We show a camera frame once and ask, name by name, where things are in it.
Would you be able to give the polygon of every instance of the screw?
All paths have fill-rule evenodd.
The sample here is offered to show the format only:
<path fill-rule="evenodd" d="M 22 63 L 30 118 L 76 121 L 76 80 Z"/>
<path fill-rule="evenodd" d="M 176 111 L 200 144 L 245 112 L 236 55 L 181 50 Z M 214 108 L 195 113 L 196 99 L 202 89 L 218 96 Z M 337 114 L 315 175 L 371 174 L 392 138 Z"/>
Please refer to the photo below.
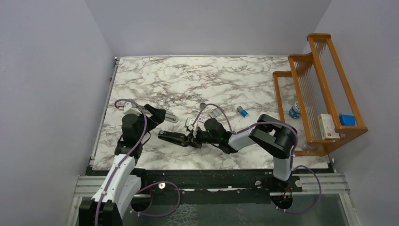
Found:
<path fill-rule="evenodd" d="M 160 184 L 158 184 L 158 187 L 162 190 L 162 189 L 164 189 L 165 188 L 165 186 L 166 186 L 166 184 L 165 183 L 160 183 Z"/>
<path fill-rule="evenodd" d="M 262 187 L 262 182 L 261 182 L 260 180 L 257 180 L 257 181 L 255 182 L 255 186 L 256 186 L 257 188 L 261 188 L 261 187 Z"/>

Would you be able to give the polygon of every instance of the small blue cylinder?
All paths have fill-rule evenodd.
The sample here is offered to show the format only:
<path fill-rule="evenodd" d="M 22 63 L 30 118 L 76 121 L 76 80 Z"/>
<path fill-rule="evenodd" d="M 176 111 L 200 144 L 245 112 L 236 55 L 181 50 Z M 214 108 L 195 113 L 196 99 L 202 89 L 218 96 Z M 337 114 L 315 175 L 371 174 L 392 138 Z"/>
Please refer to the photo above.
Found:
<path fill-rule="evenodd" d="M 246 112 L 241 106 L 237 107 L 237 112 L 239 112 L 242 115 L 242 117 L 248 115 L 248 112 Z"/>

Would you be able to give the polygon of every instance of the blue box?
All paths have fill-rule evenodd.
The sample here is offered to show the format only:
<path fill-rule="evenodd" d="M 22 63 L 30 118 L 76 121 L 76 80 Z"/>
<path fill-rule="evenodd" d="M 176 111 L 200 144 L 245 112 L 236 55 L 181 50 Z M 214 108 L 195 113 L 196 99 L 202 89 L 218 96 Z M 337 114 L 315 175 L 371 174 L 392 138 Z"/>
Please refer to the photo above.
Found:
<path fill-rule="evenodd" d="M 354 126 L 356 124 L 355 116 L 353 115 L 341 114 L 339 121 L 343 126 Z"/>

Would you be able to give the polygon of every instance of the blue bottle cap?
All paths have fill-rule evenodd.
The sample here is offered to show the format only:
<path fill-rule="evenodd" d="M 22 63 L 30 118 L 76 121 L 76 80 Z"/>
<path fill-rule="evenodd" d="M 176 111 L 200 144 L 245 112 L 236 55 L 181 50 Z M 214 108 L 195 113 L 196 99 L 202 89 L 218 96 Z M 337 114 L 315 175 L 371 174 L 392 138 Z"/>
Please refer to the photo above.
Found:
<path fill-rule="evenodd" d="M 240 112 L 240 114 L 242 115 L 242 117 L 245 117 L 248 113 L 247 113 L 245 110 L 242 110 L 242 111 Z"/>

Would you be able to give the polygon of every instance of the white box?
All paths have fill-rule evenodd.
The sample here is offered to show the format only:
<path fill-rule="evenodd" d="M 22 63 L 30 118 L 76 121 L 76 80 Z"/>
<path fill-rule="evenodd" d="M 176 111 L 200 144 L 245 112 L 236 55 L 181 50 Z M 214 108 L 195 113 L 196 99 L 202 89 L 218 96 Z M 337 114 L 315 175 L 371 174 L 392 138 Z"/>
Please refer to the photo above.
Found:
<path fill-rule="evenodd" d="M 335 132 L 333 117 L 330 114 L 319 115 L 319 126 L 323 140 L 339 138 L 339 133 Z"/>

